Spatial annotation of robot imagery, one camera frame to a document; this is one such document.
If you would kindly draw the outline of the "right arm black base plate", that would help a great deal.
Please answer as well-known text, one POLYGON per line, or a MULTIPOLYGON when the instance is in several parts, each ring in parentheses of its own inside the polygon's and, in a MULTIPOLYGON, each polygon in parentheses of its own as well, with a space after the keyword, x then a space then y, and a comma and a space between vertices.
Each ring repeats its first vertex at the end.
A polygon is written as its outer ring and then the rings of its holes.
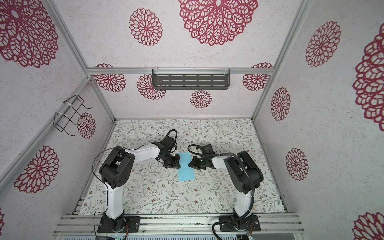
POLYGON ((259 232, 261 226, 256 215, 250 214, 242 220, 220 224, 221 232, 259 232))

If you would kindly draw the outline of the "light blue square paper sheet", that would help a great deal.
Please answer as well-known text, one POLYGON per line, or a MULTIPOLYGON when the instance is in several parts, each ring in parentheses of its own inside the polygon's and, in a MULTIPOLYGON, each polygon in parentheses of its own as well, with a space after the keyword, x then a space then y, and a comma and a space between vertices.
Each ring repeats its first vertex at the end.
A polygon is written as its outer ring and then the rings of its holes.
POLYGON ((192 155, 190 153, 178 153, 180 156, 180 166, 178 169, 179 181, 186 182, 195 180, 194 169, 189 167, 189 164, 192 161, 192 155))

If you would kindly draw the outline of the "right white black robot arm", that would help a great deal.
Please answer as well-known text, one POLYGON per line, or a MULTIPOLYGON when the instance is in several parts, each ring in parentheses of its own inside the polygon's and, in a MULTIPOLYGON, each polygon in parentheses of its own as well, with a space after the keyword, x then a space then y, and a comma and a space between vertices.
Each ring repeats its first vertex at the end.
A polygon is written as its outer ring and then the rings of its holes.
POLYGON ((189 167, 196 170, 226 170, 238 191, 235 217, 246 218, 252 213, 256 189, 264 181, 264 175, 247 151, 237 154, 198 154, 192 158, 189 167))

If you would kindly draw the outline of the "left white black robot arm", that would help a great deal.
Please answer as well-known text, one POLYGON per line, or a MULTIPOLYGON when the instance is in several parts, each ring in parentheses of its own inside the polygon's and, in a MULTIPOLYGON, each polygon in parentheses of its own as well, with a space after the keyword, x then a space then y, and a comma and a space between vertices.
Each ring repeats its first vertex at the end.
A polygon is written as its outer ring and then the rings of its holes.
POLYGON ((133 165, 150 159, 162 160, 165 168, 181 168, 181 156, 173 155, 160 144, 151 143, 134 150, 120 146, 112 148, 99 169, 101 180, 106 185, 106 215, 110 219, 116 220, 124 214, 123 186, 130 177, 133 165))

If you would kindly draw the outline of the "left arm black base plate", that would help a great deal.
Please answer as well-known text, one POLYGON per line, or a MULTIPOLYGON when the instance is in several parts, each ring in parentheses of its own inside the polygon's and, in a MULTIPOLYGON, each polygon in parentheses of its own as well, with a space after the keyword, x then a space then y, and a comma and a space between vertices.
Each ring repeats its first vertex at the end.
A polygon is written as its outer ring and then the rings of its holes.
POLYGON ((141 217, 119 217, 115 220, 102 216, 97 233, 137 233, 141 217))

